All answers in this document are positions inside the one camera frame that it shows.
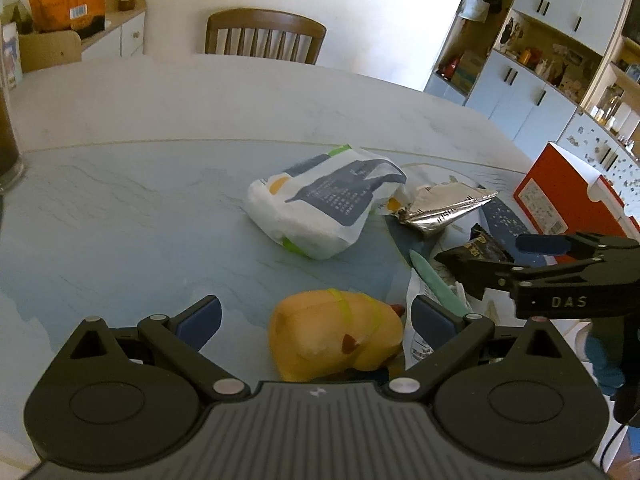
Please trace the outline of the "blue gloved right hand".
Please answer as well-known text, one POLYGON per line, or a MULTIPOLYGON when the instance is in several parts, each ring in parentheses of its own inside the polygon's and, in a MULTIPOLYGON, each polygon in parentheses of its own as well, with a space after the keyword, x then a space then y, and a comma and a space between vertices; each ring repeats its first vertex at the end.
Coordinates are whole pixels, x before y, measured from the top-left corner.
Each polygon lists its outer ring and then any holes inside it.
POLYGON ((593 324, 588 326, 584 350, 600 390, 605 396, 614 398, 618 389, 624 384, 625 376, 613 362, 603 341, 596 336, 593 324))

